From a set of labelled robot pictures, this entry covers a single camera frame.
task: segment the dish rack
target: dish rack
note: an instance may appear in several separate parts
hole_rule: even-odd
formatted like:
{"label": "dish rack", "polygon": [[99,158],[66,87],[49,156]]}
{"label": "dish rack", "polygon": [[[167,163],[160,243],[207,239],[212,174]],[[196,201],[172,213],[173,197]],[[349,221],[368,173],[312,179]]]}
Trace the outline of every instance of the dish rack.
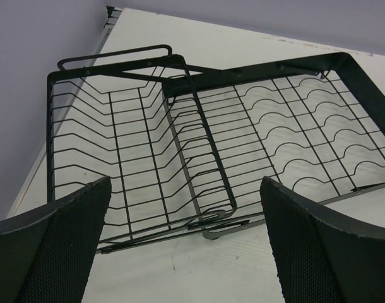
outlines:
{"label": "dish rack", "polygon": [[48,201],[110,176],[98,253],[263,224],[266,175],[324,204],[385,187],[385,96],[348,54],[217,70],[156,45],[58,66]]}

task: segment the wire rack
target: wire rack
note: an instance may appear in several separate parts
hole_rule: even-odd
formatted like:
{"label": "wire rack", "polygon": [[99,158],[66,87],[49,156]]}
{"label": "wire rack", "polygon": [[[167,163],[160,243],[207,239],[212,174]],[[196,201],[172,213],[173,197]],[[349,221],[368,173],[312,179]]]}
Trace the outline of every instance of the wire rack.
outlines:
{"label": "wire rack", "polygon": [[76,88],[69,105],[68,93],[49,95],[49,199],[111,177],[99,253],[262,224],[266,175],[322,203],[385,186],[385,121],[352,81],[380,110],[385,98],[362,70],[342,79],[348,55],[217,71],[167,50],[49,79]]}

